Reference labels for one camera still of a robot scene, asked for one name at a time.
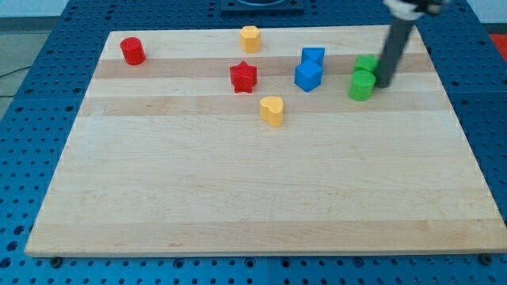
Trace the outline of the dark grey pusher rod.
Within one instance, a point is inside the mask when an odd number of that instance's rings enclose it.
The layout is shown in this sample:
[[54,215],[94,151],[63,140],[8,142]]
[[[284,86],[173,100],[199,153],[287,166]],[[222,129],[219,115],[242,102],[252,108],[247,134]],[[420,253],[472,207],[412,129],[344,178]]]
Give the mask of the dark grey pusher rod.
[[375,69],[375,85],[378,88],[384,89],[391,84],[414,24],[415,21],[393,18]]

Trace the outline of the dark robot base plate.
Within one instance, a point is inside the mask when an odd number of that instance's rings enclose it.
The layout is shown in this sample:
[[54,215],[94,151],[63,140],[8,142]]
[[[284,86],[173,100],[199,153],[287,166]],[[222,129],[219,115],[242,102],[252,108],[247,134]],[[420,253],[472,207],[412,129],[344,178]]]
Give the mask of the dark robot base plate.
[[220,0],[220,13],[302,12],[304,0]]

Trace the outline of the white and black rod mount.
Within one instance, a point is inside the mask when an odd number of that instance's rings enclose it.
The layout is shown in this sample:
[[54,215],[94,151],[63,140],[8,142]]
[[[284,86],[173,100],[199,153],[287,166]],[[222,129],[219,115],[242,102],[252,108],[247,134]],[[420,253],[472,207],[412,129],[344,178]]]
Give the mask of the white and black rod mount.
[[383,0],[391,14],[401,20],[417,20],[424,14],[435,16],[450,2],[451,0]]

